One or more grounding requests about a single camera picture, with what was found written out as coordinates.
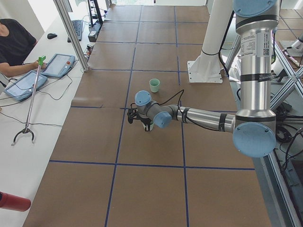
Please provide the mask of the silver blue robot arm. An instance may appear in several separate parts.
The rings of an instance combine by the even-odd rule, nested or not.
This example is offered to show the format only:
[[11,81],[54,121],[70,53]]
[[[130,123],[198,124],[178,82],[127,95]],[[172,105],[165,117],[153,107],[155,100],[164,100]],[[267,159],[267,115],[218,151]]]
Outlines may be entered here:
[[241,106],[235,115],[159,104],[148,91],[136,93],[127,117],[139,120],[146,131],[151,125],[165,128],[172,120],[201,128],[232,133],[235,148],[249,157],[264,157],[276,145],[276,114],[271,110],[272,34],[279,23],[277,0],[216,0],[213,3],[200,55],[187,63],[191,83],[220,83],[221,48],[232,20],[241,55]]

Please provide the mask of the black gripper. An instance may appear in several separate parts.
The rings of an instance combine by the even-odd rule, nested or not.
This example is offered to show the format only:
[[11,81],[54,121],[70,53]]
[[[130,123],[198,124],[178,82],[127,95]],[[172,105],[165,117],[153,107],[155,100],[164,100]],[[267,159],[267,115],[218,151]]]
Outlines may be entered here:
[[148,117],[140,116],[140,121],[143,123],[145,131],[151,131],[151,124],[152,124],[151,119],[149,119]]

